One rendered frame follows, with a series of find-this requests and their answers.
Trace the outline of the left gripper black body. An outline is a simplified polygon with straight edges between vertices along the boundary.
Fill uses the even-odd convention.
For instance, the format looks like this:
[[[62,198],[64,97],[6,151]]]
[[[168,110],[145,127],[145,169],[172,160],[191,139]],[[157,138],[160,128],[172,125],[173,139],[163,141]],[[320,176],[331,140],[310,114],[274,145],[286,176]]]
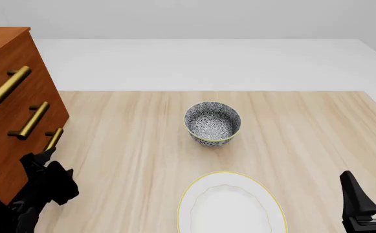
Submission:
[[[28,181],[20,191],[20,200],[25,206],[45,205],[54,201],[64,205],[78,194],[78,186],[72,175],[58,161],[44,166],[35,159],[21,159]]]

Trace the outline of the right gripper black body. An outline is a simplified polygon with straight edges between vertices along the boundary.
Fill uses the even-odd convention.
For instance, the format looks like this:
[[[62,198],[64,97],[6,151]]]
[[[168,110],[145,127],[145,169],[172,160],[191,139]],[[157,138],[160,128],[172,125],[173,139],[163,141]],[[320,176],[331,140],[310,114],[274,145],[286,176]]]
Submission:
[[[376,219],[371,216],[342,215],[346,233],[376,233]]]

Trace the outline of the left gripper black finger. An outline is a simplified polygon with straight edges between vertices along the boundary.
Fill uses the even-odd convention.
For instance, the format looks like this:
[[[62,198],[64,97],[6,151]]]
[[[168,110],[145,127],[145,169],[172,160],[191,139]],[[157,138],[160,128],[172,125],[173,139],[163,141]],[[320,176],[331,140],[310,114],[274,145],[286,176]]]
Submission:
[[[51,147],[50,149],[47,149],[39,154],[36,154],[33,156],[33,159],[35,160],[36,163],[46,163],[48,162],[52,154],[56,151],[56,147]]]

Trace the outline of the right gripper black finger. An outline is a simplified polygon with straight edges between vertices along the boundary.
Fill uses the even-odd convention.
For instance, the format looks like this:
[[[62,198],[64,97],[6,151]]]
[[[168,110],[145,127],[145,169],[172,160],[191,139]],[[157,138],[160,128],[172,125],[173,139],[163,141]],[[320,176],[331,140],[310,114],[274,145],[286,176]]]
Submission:
[[[371,217],[376,214],[376,204],[365,194],[349,170],[342,172],[340,183],[343,194],[343,220],[349,217]]]

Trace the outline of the large wooden cabinet drawer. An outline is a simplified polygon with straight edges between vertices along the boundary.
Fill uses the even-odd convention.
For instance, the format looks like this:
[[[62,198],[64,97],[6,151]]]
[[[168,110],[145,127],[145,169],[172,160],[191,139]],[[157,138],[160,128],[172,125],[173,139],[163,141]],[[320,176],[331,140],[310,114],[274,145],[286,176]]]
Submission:
[[[28,66],[30,75],[0,104],[0,122],[27,114],[26,107],[37,105],[47,94],[56,91],[34,44],[28,28],[0,28],[0,86],[9,75],[7,71]]]

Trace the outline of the wooden cabinet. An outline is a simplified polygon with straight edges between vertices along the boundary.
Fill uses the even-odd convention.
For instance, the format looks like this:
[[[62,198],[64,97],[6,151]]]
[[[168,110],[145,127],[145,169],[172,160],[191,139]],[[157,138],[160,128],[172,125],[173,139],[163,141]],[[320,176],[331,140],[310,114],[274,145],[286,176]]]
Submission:
[[[0,27],[0,200],[27,182],[20,158],[56,145],[69,114],[27,27]]]

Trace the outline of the white plate with yellow rim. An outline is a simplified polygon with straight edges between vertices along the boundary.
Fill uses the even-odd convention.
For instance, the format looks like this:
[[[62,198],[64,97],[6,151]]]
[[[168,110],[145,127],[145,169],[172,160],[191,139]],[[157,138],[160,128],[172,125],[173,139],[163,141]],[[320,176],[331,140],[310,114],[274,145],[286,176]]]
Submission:
[[[273,194],[248,175],[216,171],[197,178],[177,207],[178,233],[289,233]]]

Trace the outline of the black white patterned bowl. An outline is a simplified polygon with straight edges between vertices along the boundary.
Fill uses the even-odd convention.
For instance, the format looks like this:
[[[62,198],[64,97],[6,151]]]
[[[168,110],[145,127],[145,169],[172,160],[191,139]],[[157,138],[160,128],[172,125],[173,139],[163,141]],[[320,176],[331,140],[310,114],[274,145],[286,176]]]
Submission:
[[[239,132],[241,117],[229,105],[205,101],[186,110],[184,126],[196,142],[208,147],[219,147],[229,143]]]

